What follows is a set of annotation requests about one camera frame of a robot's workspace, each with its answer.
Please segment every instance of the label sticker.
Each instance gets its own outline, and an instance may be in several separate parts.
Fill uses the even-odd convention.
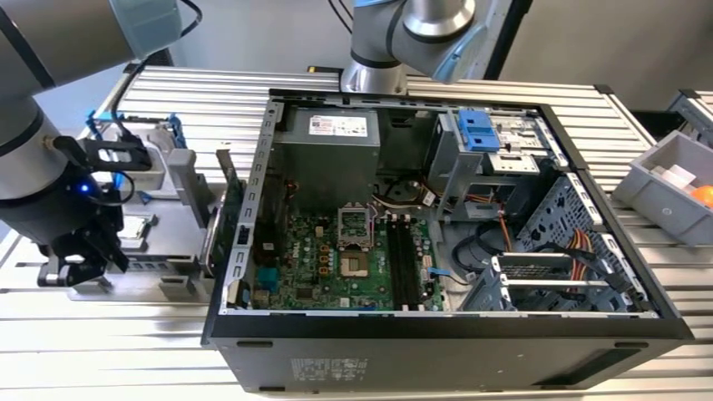
[[[436,200],[436,194],[431,191],[427,192],[424,196],[424,205],[431,206],[434,205],[434,201]]]
[[[315,115],[310,119],[310,134],[367,138],[367,117]]]
[[[363,381],[368,358],[294,358],[293,374],[301,382]]]

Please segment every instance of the blue connector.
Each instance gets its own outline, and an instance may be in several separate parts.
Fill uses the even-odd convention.
[[[430,267],[428,272],[436,276],[450,276],[451,272],[446,269],[438,269],[436,267]]]
[[[263,290],[269,290],[271,293],[278,292],[278,268],[277,267],[263,267],[258,271],[258,283]]]
[[[460,134],[464,136],[466,148],[471,152],[498,152],[499,135],[492,128],[491,117],[486,111],[459,111]]]

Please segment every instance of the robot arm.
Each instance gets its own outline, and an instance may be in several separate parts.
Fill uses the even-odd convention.
[[[355,0],[343,91],[406,94],[404,64],[452,84],[472,66],[486,33],[475,0]]]
[[[61,136],[33,95],[146,58],[181,34],[177,0],[0,0],[0,219],[51,258],[41,286],[73,286],[129,260],[121,193],[99,186],[95,155]]]

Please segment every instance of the cable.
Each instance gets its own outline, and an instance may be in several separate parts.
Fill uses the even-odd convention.
[[[181,32],[181,37],[186,37],[201,25],[201,23],[203,22],[203,10],[201,9],[199,6],[197,6],[197,3],[194,3],[191,0],[181,0],[187,6],[189,8],[191,8],[195,13],[197,13],[197,19],[194,20],[194,22],[191,23],[191,25],[189,25],[186,27],[186,29]]]
[[[416,197],[411,200],[403,201],[403,200],[394,200],[392,198],[379,195],[379,194],[371,194],[371,197],[378,201],[382,205],[387,206],[390,209],[410,209],[412,207],[423,206],[424,204],[420,202],[416,202],[415,200],[419,199],[422,196],[422,191],[416,195]]]
[[[130,89],[130,86],[133,86],[134,80],[137,79],[142,71],[145,71],[145,69],[147,68],[147,62],[149,62],[149,58],[145,61],[142,61],[139,66],[130,73],[130,76],[126,77],[125,83],[122,84],[122,87],[119,88],[119,91],[113,99],[113,107],[111,107],[113,121],[119,128],[121,139],[127,142],[137,140],[137,136],[134,136],[133,131],[129,130],[129,128],[125,126],[125,122],[119,118],[119,102],[125,99],[126,91]]]
[[[351,35],[352,34],[352,28],[350,28],[350,25],[347,24],[347,21],[344,21],[343,14],[340,14],[339,11],[336,10],[335,3],[332,2],[332,0],[327,0],[327,2],[330,3],[330,6],[332,7],[332,11],[335,12],[336,17],[343,22],[344,29],[347,29],[347,31],[350,32],[350,35]]]
[[[506,206],[500,204],[499,220],[500,228],[503,229],[503,237],[506,237],[506,250],[510,252],[514,250],[514,244],[511,242],[511,234],[508,233],[508,227],[506,225]]]
[[[467,282],[463,282],[460,281],[456,277],[454,277],[451,274],[446,275],[446,274],[439,274],[439,277],[446,277],[446,278],[451,278],[456,284],[460,284],[462,286],[464,287],[468,287],[471,284],[468,284]]]
[[[125,172],[125,171],[115,171],[115,174],[125,176],[126,180],[130,183],[130,195],[126,196],[125,199],[121,199],[119,202],[106,202],[101,200],[99,198],[95,198],[94,196],[87,196],[90,201],[95,205],[107,206],[107,207],[117,207],[125,205],[134,197],[134,194],[137,193],[137,183],[134,182],[134,178]]]
[[[498,221],[488,221],[483,224],[479,225],[479,228],[476,229],[476,234],[472,235],[472,236],[468,236],[467,238],[464,238],[459,244],[456,244],[456,246],[454,247],[452,251],[451,251],[451,258],[454,259],[454,263],[456,263],[456,266],[459,266],[463,270],[466,270],[467,272],[475,272],[475,273],[482,273],[486,268],[483,267],[476,267],[476,266],[471,266],[471,265],[467,265],[464,264],[464,262],[460,261],[460,256],[459,256],[459,252],[462,250],[462,248],[470,246],[472,244],[472,242],[476,242],[476,244],[480,246],[480,248],[490,254],[490,255],[499,255],[503,253],[503,250],[491,246],[490,244],[486,243],[486,241],[483,240],[482,236],[492,229],[498,228],[499,227],[499,222]]]
[[[352,13],[350,12],[350,9],[344,5],[344,1],[339,0],[339,3],[343,5],[344,11],[347,12],[347,15],[350,15],[350,19],[354,21],[355,20],[355,16],[352,15]]]
[[[198,28],[198,26],[203,22],[203,10],[201,10],[201,7],[194,3],[193,0],[182,0],[182,1],[197,13],[197,19],[194,20],[191,25],[189,25],[186,27],[186,29],[181,32],[181,37],[183,38]],[[139,66],[134,69],[134,71],[130,73],[130,76],[126,78],[126,81],[122,84],[122,87],[119,88],[119,91],[118,91],[118,93],[117,93],[117,95],[114,96],[114,99],[113,99],[113,107],[111,107],[113,121],[114,121],[114,123],[117,124],[117,126],[119,128],[119,132],[122,134],[121,138],[122,138],[122,140],[126,140],[126,141],[133,141],[133,140],[137,140],[137,139],[135,139],[135,136],[133,134],[133,131],[129,130],[129,128],[125,126],[125,122],[119,118],[119,103],[125,99],[126,91],[133,86],[134,80],[137,79],[139,74],[147,68],[147,63],[149,63],[149,59],[146,59],[145,61],[142,61],[139,63]]]

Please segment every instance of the metal slotted table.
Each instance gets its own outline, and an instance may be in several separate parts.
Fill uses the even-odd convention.
[[[230,148],[249,175],[269,89],[338,89],[335,74],[245,74],[150,68],[121,110],[185,122],[198,167],[221,180],[215,150]],[[411,78],[411,94],[539,102],[554,106],[567,132],[611,192],[630,161],[654,140],[619,99],[594,86],[466,81],[444,86]],[[615,203],[636,245],[696,334],[696,343],[588,391],[552,393],[322,394],[306,399],[580,399],[648,401],[713,398],[713,247],[682,246],[636,212]],[[43,257],[11,233],[0,246],[0,398],[262,398],[245,394],[221,354],[201,349],[205,304],[74,302],[35,285]]]

